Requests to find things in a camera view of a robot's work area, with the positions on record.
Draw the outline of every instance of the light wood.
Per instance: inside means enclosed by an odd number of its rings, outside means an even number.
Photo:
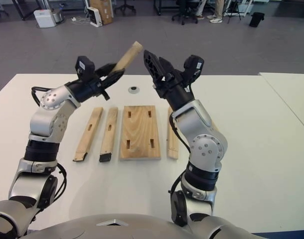
[[[76,155],[73,161],[83,161],[87,156],[88,150],[90,149],[94,134],[98,128],[98,124],[101,119],[103,108],[94,108],[87,126],[83,132],[82,138],[80,139],[79,145],[76,150]]]
[[[101,145],[100,162],[110,161],[117,128],[118,107],[109,109]]]
[[[116,66],[111,72],[126,69],[136,56],[143,50],[143,46],[137,41],[133,43],[130,49],[124,54],[124,56],[118,61]]]
[[[168,119],[173,110],[168,108]],[[176,137],[169,121],[167,121],[167,156],[170,158],[178,159],[178,138]]]
[[[160,159],[155,106],[125,106],[120,159]]]

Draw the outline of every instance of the white device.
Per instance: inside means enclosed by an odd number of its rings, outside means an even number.
[[[93,25],[95,27],[102,26],[102,21],[101,21],[101,16],[100,16],[99,10],[90,6],[90,7],[88,7],[88,13],[90,16],[91,25]]]
[[[40,28],[53,27],[56,25],[53,14],[48,9],[36,10],[33,14]]]

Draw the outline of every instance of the rectangular slot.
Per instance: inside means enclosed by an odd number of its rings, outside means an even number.
[[[154,148],[154,139],[150,139],[150,146],[151,146],[151,148]]]

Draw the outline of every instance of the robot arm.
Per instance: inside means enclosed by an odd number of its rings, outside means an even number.
[[[116,64],[107,64],[95,71],[94,63],[79,56],[76,64],[78,80],[56,89],[32,88],[39,105],[30,121],[29,141],[19,166],[8,200],[0,201],[0,233],[13,238],[23,236],[35,215],[56,201],[66,187],[66,172],[56,156],[69,117],[81,103],[93,96],[109,96],[105,89],[117,82],[124,69],[111,72]],[[46,91],[40,101],[35,90]],[[51,173],[58,167],[64,180],[56,191],[57,178]]]
[[[172,220],[183,227],[193,221],[195,215],[198,218],[212,215],[215,183],[222,166],[220,161],[227,150],[227,140],[213,127],[211,117],[201,102],[194,99],[191,90],[191,84],[201,74],[202,58],[191,55],[184,63],[184,72],[148,51],[145,51],[144,59],[153,78],[153,87],[173,109],[170,122],[176,122],[189,145],[184,143],[190,152],[186,170],[169,191]],[[179,137],[174,123],[171,125]],[[179,181],[182,191],[175,191]]]

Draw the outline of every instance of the wood grain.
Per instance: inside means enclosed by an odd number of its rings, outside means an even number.
[[[76,155],[73,161],[83,161],[87,156],[88,150],[90,149],[94,134],[98,128],[98,124],[101,119],[103,108],[97,107],[94,108],[87,126],[83,132],[83,135],[80,139],[79,145],[76,150]]]
[[[100,151],[100,162],[110,161],[117,128],[118,107],[109,109]]]
[[[133,45],[118,61],[118,63],[111,72],[126,69],[142,50],[143,50],[143,46],[140,43],[138,43],[137,41],[133,43]]]
[[[125,106],[120,159],[160,159],[155,106]]]
[[[172,108],[168,108],[168,119],[173,112]],[[176,137],[169,121],[167,121],[167,156],[178,159],[178,138]]]

